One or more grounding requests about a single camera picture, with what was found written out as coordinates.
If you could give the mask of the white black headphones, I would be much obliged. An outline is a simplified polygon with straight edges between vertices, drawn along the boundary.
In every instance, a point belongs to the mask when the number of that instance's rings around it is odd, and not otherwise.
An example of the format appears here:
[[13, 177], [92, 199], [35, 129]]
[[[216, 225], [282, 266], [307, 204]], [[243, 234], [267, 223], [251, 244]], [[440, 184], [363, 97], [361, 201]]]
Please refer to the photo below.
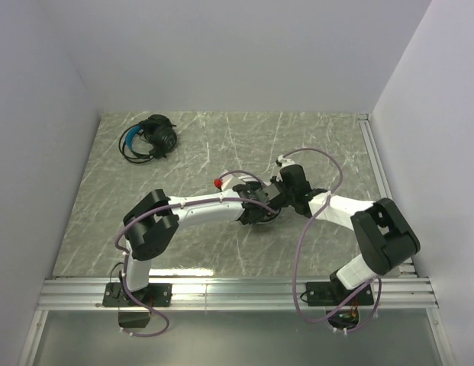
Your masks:
[[[239, 194], [240, 198], [247, 199], [247, 201], [242, 203], [244, 212], [238, 220], [243, 225], [265, 224], [274, 221], [280, 214], [281, 208], [272, 205], [272, 198], [269, 194], [268, 187], [250, 175], [241, 175], [238, 178], [242, 183], [239, 183], [237, 187], [234, 188], [234, 191]], [[258, 204], [250, 203], [250, 201], [259, 201], [271, 207], [274, 212], [270, 212]]]

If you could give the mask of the black blue headphones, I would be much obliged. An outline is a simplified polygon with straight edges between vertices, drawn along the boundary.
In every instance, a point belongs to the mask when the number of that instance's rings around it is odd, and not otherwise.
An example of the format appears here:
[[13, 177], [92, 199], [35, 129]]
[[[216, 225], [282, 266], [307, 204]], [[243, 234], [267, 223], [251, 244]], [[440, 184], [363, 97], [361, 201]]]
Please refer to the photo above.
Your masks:
[[[178, 141], [175, 127], [176, 125], [167, 116], [152, 114], [147, 119], [128, 127], [122, 133], [118, 141], [119, 151], [127, 161], [134, 164], [166, 158], [166, 154], [175, 149]], [[152, 146], [148, 153], [134, 150], [133, 141], [136, 136]]]

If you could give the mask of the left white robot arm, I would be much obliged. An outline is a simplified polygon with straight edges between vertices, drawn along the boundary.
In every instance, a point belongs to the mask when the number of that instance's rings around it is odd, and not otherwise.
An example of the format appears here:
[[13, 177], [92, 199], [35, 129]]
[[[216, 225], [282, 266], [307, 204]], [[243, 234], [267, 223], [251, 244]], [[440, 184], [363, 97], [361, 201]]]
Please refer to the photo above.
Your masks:
[[114, 240], [124, 254], [120, 280], [125, 295], [133, 297], [148, 287], [152, 260], [165, 252], [177, 231], [206, 223], [263, 222], [279, 214], [285, 203], [285, 194], [274, 186], [239, 184], [195, 197], [152, 191], [125, 216]]

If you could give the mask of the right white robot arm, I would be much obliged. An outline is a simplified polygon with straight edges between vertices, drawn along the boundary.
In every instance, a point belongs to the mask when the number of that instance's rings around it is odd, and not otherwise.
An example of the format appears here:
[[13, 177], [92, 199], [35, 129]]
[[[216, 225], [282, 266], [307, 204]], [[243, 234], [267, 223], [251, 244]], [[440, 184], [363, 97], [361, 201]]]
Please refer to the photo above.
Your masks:
[[312, 189], [301, 165], [287, 159], [278, 166], [273, 183], [283, 189], [295, 212], [309, 219], [308, 225], [327, 221], [356, 237], [359, 255], [333, 272], [325, 284], [329, 304], [343, 301], [360, 285], [388, 274], [420, 251], [419, 239], [393, 200], [360, 201]]

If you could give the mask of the aluminium right side rail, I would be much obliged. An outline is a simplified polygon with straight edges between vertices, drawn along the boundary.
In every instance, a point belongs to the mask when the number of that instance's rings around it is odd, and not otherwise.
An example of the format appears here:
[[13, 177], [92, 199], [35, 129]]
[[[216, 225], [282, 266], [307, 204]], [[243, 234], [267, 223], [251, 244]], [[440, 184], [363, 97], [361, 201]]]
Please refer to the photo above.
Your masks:
[[[377, 150], [376, 142], [372, 134], [372, 129], [369, 122], [368, 114], [358, 115], [359, 126], [366, 144], [366, 150], [371, 162], [372, 170], [375, 176], [376, 183], [379, 188], [381, 197], [392, 198], [392, 193], [387, 181], [385, 170], [383, 168], [379, 151]], [[398, 266], [399, 276], [404, 278], [417, 278], [418, 273], [415, 269], [413, 259], [408, 258]]]

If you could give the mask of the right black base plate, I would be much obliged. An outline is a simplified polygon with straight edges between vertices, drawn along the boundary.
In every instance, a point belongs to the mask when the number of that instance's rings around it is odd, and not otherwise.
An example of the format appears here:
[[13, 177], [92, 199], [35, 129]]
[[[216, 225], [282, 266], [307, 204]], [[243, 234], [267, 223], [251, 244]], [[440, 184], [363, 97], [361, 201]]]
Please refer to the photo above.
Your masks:
[[[353, 290], [347, 290], [342, 284], [334, 281], [306, 282], [305, 292], [300, 298], [310, 307], [331, 307], [343, 302]], [[371, 306], [374, 304], [371, 285], [364, 287], [355, 297], [347, 302], [347, 305], [358, 304], [359, 306]]]

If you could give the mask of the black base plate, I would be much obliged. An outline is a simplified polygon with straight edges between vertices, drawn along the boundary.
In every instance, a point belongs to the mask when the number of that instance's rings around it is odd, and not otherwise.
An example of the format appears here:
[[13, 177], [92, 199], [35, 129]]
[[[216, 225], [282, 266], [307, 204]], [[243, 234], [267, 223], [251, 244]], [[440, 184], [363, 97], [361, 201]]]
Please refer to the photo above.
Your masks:
[[[168, 283], [149, 283], [147, 287], [134, 291], [132, 296], [147, 306], [168, 307], [172, 297], [172, 285]], [[103, 307], [135, 307], [133, 301], [125, 292], [121, 283], [109, 282], [106, 285]]]
[[[353, 290], [347, 290], [342, 284], [334, 281], [306, 282], [305, 292], [300, 298], [310, 307], [331, 307], [343, 302]], [[347, 305], [358, 304], [359, 306], [371, 306], [374, 304], [371, 285], [364, 287], [355, 297], [347, 302]]]

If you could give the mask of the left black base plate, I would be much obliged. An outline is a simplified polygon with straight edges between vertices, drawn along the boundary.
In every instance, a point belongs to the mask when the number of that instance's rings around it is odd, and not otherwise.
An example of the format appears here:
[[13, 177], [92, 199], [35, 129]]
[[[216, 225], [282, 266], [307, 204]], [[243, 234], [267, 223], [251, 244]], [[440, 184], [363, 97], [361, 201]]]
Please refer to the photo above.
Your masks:
[[[172, 297], [172, 285], [168, 283], [149, 283], [147, 287], [134, 291], [132, 296], [147, 306], [168, 307]], [[121, 283], [109, 282], [106, 285], [103, 307], [135, 307], [133, 301], [125, 292]]]

